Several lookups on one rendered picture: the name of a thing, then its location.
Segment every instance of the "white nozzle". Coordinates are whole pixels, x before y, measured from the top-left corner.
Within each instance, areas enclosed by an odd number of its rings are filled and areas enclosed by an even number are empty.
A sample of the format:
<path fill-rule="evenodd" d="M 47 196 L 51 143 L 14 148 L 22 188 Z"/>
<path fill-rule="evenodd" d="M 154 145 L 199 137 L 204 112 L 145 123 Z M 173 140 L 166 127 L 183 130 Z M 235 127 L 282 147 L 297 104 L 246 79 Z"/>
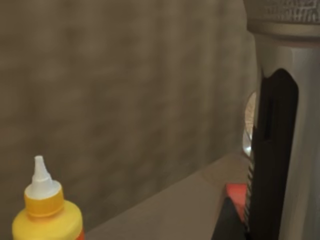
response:
<path fill-rule="evenodd" d="M 32 183 L 25 189 L 25 194 L 29 198 L 36 200 L 46 199 L 56 195 L 61 189 L 60 183 L 52 180 L 42 156 L 36 156 L 34 160 Z"/>

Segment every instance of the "mustard bottle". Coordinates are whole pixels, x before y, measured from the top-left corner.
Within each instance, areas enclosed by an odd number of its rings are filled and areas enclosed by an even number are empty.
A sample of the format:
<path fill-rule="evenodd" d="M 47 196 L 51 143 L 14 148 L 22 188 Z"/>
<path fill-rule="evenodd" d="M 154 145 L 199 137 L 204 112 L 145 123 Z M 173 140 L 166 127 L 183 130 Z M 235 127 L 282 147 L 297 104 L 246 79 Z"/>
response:
<path fill-rule="evenodd" d="M 34 175 L 24 191 L 25 209 L 12 224 L 13 240 L 84 240 L 79 208 L 64 199 L 42 156 L 35 157 Z"/>

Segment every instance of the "yellow bottle body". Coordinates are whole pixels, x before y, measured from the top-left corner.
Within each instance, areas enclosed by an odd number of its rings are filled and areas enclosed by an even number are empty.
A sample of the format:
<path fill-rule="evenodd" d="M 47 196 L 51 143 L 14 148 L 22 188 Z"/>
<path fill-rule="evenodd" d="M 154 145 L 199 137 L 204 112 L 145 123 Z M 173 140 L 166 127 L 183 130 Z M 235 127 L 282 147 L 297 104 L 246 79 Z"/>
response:
<path fill-rule="evenodd" d="M 80 209 L 65 200 L 63 209 L 48 217 L 30 216 L 22 210 L 12 224 L 13 240 L 84 240 Z"/>

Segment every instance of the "metallic cylinder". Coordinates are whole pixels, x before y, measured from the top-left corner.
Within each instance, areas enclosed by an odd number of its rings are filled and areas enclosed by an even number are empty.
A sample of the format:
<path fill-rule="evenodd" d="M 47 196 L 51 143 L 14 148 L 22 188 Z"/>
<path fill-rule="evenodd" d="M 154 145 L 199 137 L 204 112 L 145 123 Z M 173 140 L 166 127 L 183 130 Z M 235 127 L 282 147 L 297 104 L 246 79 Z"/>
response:
<path fill-rule="evenodd" d="M 271 226 L 273 234 L 269 236 L 269 240 L 318 240 L 320 239 L 320 0 L 244 0 L 244 4 L 247 12 L 247 29 L 255 36 L 259 73 L 257 114 L 254 119 L 256 135 L 265 127 L 258 124 L 264 122 L 259 120 L 264 111 L 261 107 L 265 106 L 259 103 L 261 92 L 266 91 L 264 83 L 274 78 L 279 70 L 284 70 L 298 89 L 288 168 L 282 173 L 286 179 L 283 187 L 260 183 L 261 177 L 257 176 L 256 167 L 258 164 L 268 163 L 261 163 L 264 159 L 259 159 L 261 154 L 256 154 L 261 151 L 260 148 L 252 146 L 252 166 L 249 171 L 252 182 L 249 181 L 246 200 L 249 231 L 254 231 L 251 229 L 250 218 L 253 215 L 252 211 L 257 209 L 251 205 L 254 198 L 258 199 L 254 196 L 254 189 L 257 190 L 259 186 L 265 188 L 268 193 L 275 193 L 273 188 L 278 187 L 278 190 L 283 189 L 284 198 L 279 200 L 283 201 L 278 205 L 281 209 L 277 208 L 274 211 L 280 211 L 281 219 L 279 226 Z M 285 96 L 286 89 L 281 91 Z M 281 102 L 276 109 L 282 109 L 282 105 Z M 278 143 L 271 141 L 268 144 L 271 146 L 270 151 L 274 159 L 281 162 L 282 158 L 277 158 L 275 150 Z M 270 203 L 261 202 L 256 206 L 263 208 L 264 204 L 273 204 L 273 198 L 274 196 L 270 195 Z M 262 223 L 258 227 L 252 225 L 259 231 L 263 229 Z"/>

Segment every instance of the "textured grip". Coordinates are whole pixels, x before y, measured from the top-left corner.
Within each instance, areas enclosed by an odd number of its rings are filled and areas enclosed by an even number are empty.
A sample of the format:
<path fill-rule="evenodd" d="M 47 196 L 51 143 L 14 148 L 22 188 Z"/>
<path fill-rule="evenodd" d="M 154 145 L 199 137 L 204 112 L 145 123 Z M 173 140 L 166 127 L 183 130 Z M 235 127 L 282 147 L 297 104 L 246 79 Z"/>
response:
<path fill-rule="evenodd" d="M 319 0 L 244 0 L 249 21 L 320 24 Z"/>

